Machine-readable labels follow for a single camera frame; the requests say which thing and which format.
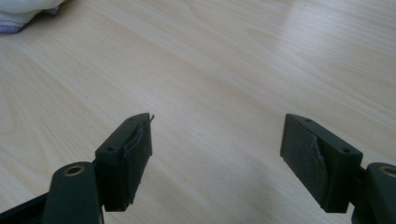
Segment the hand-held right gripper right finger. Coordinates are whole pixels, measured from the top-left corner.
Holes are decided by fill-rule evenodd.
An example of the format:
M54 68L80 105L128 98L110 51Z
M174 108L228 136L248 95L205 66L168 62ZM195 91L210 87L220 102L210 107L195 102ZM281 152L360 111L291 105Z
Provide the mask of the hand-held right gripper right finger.
M312 119L288 114L280 156L327 213L345 213L362 153Z

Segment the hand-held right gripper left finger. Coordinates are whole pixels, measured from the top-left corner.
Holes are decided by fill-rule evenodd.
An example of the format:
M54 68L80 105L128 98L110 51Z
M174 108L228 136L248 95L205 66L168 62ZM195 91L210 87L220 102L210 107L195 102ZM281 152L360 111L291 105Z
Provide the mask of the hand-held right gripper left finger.
M126 119L95 151L100 200L107 212L123 212L134 202L152 155L149 113Z

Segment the white cloth with purple edge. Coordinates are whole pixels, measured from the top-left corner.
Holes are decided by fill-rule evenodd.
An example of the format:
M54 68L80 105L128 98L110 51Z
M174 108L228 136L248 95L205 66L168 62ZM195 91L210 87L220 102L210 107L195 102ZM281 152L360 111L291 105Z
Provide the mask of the white cloth with purple edge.
M67 0L0 0L0 34L18 33L35 15L56 15Z

